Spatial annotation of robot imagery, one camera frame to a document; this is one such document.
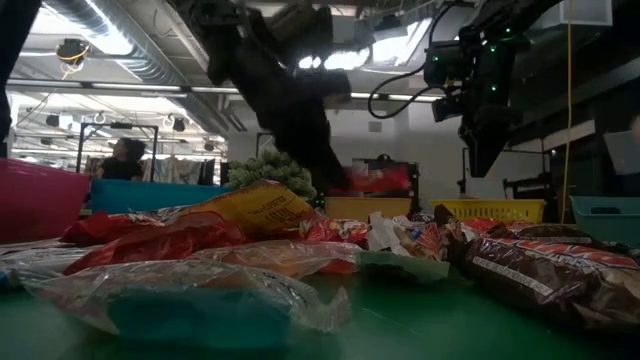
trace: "yellow crate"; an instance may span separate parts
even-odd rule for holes
[[[407,216],[411,209],[408,198],[363,198],[329,197],[324,198],[325,212],[332,219],[354,219],[369,222],[369,214],[380,211],[385,217]]]
[[[431,206],[444,205],[458,219],[492,218],[504,222],[515,220],[542,222],[544,200],[433,200]]]

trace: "black cable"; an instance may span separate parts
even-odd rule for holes
[[[400,111],[402,111],[402,110],[406,109],[406,108],[407,108],[407,106],[409,106],[409,105],[411,104],[411,102],[412,102],[413,100],[415,100],[415,98],[410,99],[407,103],[405,103],[404,105],[402,105],[402,106],[400,107],[400,110],[399,110],[399,111],[394,112],[394,115],[391,115],[391,116],[389,116],[389,114],[387,114],[387,115],[378,115],[378,114],[374,113],[374,112],[373,112],[373,107],[372,107],[371,105],[372,105],[372,103],[373,103],[373,97],[374,97],[374,96],[376,96],[376,92],[378,92],[378,90],[380,90],[382,87],[384,87],[385,85],[390,84],[390,83],[392,83],[392,82],[394,82],[394,81],[396,81],[396,80],[400,80],[400,79],[404,79],[404,78],[409,77],[409,76],[413,76],[413,75],[415,75],[415,74],[419,73],[419,72],[420,72],[420,70],[422,70],[422,68],[423,68],[423,67],[424,67],[424,65],[422,65],[422,66],[420,66],[419,68],[417,68],[417,69],[415,69],[415,70],[413,70],[413,71],[411,71],[411,72],[408,72],[408,73],[406,73],[406,74],[401,74],[401,75],[396,75],[396,76],[390,77],[390,78],[388,78],[387,80],[385,80],[385,81],[381,82],[381,83],[380,83],[380,85],[376,86],[376,87],[371,91],[371,94],[369,94],[369,99],[367,100],[367,108],[369,109],[369,114],[371,114],[371,116],[373,116],[373,117],[374,117],[374,118],[376,118],[376,119],[389,119],[389,118],[392,118],[392,117],[394,117],[394,116],[398,115],[398,114],[400,113]]]
[[[434,19],[433,23],[431,24],[431,30],[429,31],[429,46],[431,46],[431,44],[433,43],[433,32],[436,29],[436,26],[438,26],[438,23],[440,22],[440,19],[442,19],[442,17],[449,11],[449,9],[451,9],[454,5],[456,5],[458,2],[460,2],[459,0],[454,0],[452,1],[449,5],[447,5],[446,8],[444,8],[444,10],[442,10]],[[380,83],[380,85],[376,86],[373,91],[371,91],[371,94],[369,94],[369,99],[367,100],[367,108],[369,109],[369,114],[371,114],[371,116],[373,116],[376,119],[390,119],[396,115],[398,115],[399,113],[401,113],[404,109],[406,109],[407,107],[409,107],[409,105],[411,105],[411,103],[413,101],[415,101],[415,99],[418,98],[418,96],[424,94],[425,92],[434,89],[431,86],[427,86],[426,88],[418,91],[417,93],[415,93],[409,100],[407,100],[407,102],[405,102],[402,106],[400,106],[397,110],[393,111],[392,113],[386,114],[386,115],[378,115],[375,112],[373,112],[373,107],[371,106],[373,103],[373,98],[374,96],[376,96],[376,92],[378,90],[380,90],[382,87],[384,87],[387,84],[390,84],[396,80],[400,80],[400,79],[404,79],[407,78],[409,76],[413,76],[417,73],[420,72],[420,70],[422,70],[424,68],[424,64],[423,63],[419,68],[410,71],[406,74],[402,74],[402,75],[397,75],[394,77],[391,77],[383,82]]]
[[[369,96],[369,101],[367,102],[367,106],[368,106],[368,109],[369,109],[369,114],[371,114],[371,116],[373,116],[374,118],[380,119],[380,120],[390,119],[390,118],[400,114],[401,112],[403,112],[404,109],[406,109],[409,105],[411,105],[412,102],[414,102],[418,98],[418,96],[420,96],[420,95],[422,95],[422,94],[424,94],[427,91],[432,90],[432,89],[433,89],[432,87],[427,86],[426,88],[418,91],[417,93],[413,94],[413,96],[409,100],[407,100],[404,104],[402,104],[402,106],[400,106],[397,110],[395,110],[393,112],[390,112],[390,113],[388,113],[386,115],[378,115],[378,114],[373,112],[373,108],[371,107],[371,103],[372,103],[371,99],[373,97],[373,94],[371,94],[371,96]]]
[[[442,19],[444,17],[444,15],[457,3],[459,3],[459,0],[454,0],[452,1],[449,5],[447,5],[447,7],[444,8],[444,10],[442,10],[438,15],[436,15],[436,18],[433,20],[433,23],[431,24],[431,30],[429,30],[429,47],[431,47],[431,44],[433,44],[433,33],[436,30],[436,27],[438,26],[438,23],[440,22],[440,19]]]

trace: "pink bin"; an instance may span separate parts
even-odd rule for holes
[[[88,191],[88,176],[0,159],[0,243],[61,236]]]

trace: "person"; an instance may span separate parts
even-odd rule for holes
[[[119,180],[142,180],[142,166],[140,159],[144,155],[146,145],[140,140],[121,138],[113,146],[112,157],[105,159],[100,169],[98,178]]]

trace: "plastic bag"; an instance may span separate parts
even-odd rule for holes
[[[0,255],[0,290],[20,286],[15,270],[26,266],[61,272],[74,261],[80,259],[92,248],[35,248]]]
[[[152,261],[63,277],[19,276],[34,296],[123,338],[208,347],[282,345],[293,326],[333,331],[351,316],[344,289],[329,304],[272,271],[208,260]]]
[[[438,229],[432,228],[434,223],[414,224],[406,218],[392,220],[384,218],[380,212],[370,214],[369,220],[369,249],[372,251],[359,254],[359,265],[373,265],[379,270],[402,269],[412,281],[419,283],[431,283],[448,276],[449,263],[442,261],[446,259],[446,251],[441,248]]]
[[[191,258],[259,267],[299,279],[318,271],[350,274],[356,270],[355,255],[361,251],[358,245],[348,243],[275,240],[202,250]]]
[[[133,232],[98,248],[71,264],[64,274],[101,265],[186,259],[199,250],[244,242],[240,229],[216,213],[187,214],[170,225]]]

